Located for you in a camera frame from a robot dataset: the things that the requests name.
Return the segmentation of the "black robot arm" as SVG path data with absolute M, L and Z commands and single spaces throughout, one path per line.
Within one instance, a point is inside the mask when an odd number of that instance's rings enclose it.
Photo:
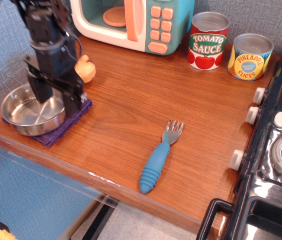
M 81 112 L 87 99 L 74 69 L 78 42 L 65 1 L 0 1 L 0 67 L 14 73 L 26 63 L 36 99 L 43 103 L 53 89 L 59 90 L 69 118 Z

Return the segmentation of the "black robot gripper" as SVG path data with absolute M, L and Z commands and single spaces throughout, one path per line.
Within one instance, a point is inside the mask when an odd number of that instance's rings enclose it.
M 52 96 L 52 88 L 62 94 L 65 115 L 71 118 L 82 109 L 87 101 L 83 80 L 74 70 L 78 61 L 75 42 L 77 37 L 32 37 L 30 45 L 35 56 L 27 56 L 28 82 L 39 103 Z

